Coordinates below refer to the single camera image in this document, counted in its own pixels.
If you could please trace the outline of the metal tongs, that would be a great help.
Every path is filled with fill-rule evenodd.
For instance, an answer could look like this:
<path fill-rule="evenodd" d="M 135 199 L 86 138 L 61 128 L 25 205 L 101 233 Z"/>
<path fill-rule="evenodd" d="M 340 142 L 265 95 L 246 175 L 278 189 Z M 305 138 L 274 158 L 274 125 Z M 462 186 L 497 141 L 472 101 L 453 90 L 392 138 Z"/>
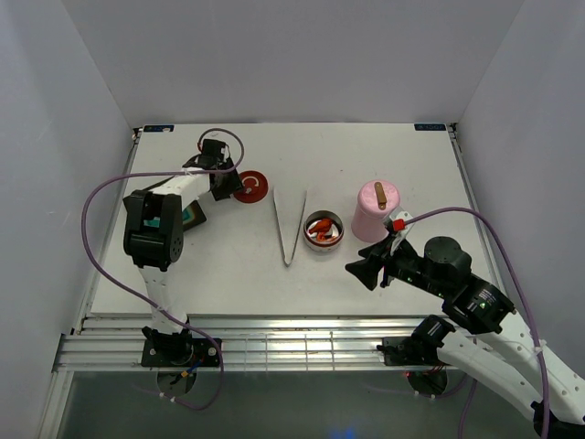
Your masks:
<path fill-rule="evenodd" d="M 307 191 L 293 193 L 278 187 L 272 190 L 272 205 L 276 223 L 278 243 L 283 266 L 288 269 L 293 264 L 300 239 L 301 227 L 307 203 Z"/>

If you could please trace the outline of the metal bowl with red band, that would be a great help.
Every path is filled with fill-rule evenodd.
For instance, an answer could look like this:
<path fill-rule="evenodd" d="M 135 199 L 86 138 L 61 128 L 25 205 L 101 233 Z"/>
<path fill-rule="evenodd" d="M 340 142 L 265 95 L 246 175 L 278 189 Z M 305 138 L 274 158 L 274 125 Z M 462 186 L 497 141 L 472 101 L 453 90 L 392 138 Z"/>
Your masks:
<path fill-rule="evenodd" d="M 333 211 L 317 210 L 309 214 L 302 226 L 306 245 L 315 252 L 332 252 L 344 238 L 345 227 Z"/>

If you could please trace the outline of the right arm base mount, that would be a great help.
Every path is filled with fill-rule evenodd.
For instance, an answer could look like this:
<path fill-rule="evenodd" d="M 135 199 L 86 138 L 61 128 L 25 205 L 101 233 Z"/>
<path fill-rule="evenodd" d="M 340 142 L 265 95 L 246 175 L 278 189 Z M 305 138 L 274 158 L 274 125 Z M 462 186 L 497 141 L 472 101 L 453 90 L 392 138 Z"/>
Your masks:
<path fill-rule="evenodd" d="M 415 337 L 383 337 L 377 351 L 382 353 L 386 366 L 446 366 L 439 360 L 435 345 Z"/>

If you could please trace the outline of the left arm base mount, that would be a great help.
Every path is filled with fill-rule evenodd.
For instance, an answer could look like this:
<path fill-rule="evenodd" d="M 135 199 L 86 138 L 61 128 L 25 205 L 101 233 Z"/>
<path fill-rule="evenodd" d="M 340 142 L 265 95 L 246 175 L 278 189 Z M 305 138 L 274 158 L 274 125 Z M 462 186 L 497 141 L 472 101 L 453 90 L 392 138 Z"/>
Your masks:
<path fill-rule="evenodd" d="M 188 369 L 198 362 L 200 363 L 200 367 L 203 368 L 219 367 L 218 350 L 211 342 L 204 338 L 195 338 L 191 348 L 191 355 L 179 361 L 167 359 L 163 354 L 158 353 L 154 349 L 154 344 L 151 341 L 146 340 L 144 342 L 140 365 L 145 368 Z"/>

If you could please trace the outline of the pink cylindrical container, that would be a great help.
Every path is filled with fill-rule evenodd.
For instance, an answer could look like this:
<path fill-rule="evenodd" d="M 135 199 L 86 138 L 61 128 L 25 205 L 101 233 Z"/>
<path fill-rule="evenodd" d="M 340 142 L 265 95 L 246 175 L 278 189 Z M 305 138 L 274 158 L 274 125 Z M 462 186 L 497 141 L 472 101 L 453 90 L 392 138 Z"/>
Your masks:
<path fill-rule="evenodd" d="M 351 230 L 361 241 L 368 243 L 381 241 L 388 235 L 388 231 L 383 224 L 385 217 L 377 219 L 367 216 L 358 208 L 356 199 L 356 209 L 351 222 Z"/>

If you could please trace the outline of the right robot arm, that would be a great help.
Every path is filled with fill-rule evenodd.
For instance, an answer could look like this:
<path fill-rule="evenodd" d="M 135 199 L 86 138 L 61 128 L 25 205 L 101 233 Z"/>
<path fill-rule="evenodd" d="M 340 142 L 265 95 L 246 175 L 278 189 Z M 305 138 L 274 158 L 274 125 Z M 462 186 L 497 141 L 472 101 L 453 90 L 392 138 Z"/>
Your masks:
<path fill-rule="evenodd" d="M 442 300 L 398 344 L 378 350 L 390 364 L 438 366 L 465 372 L 531 420 L 549 438 L 584 435 L 584 380 L 548 347 L 535 348 L 513 303 L 473 274 L 472 258 L 449 237 L 430 239 L 422 254 L 393 236 L 359 251 L 346 265 L 368 290 L 402 281 Z"/>

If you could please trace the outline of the pink lid with brown handle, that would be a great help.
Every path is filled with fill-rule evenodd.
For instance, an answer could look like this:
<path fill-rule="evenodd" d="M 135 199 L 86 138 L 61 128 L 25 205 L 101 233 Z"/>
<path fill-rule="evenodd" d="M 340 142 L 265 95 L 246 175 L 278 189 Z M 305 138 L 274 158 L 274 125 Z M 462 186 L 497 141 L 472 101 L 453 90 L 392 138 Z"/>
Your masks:
<path fill-rule="evenodd" d="M 386 180 L 367 182 L 357 194 L 358 208 L 371 218 L 382 219 L 400 203 L 398 189 Z"/>

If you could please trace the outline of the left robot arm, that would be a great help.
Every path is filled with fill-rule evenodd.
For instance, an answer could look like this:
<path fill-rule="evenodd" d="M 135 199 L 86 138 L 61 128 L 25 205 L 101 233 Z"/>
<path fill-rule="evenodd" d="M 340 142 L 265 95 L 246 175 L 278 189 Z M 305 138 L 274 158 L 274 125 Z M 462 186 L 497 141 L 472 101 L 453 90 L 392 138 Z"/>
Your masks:
<path fill-rule="evenodd" d="M 151 324 L 143 328 L 154 352 L 177 366 L 194 354 L 191 332 L 184 327 L 188 317 L 171 294 L 171 268 L 184 248 L 183 212 L 199 198 L 211 193 L 216 200 L 243 189 L 243 183 L 224 144 L 218 150 L 191 157 L 182 173 L 123 199 L 126 221 L 124 252 L 143 277 L 147 298 L 152 301 Z"/>

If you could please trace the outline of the red round lid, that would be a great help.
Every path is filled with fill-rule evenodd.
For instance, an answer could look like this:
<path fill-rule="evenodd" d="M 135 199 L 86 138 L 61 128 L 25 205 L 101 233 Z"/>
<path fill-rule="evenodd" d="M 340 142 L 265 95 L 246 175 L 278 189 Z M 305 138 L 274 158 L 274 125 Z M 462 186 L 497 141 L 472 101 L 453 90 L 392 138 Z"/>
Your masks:
<path fill-rule="evenodd" d="M 233 197 L 244 204 L 253 204 L 264 199 L 269 191 L 266 176 L 259 171 L 248 170 L 241 172 L 239 178 L 243 189 L 233 194 Z"/>

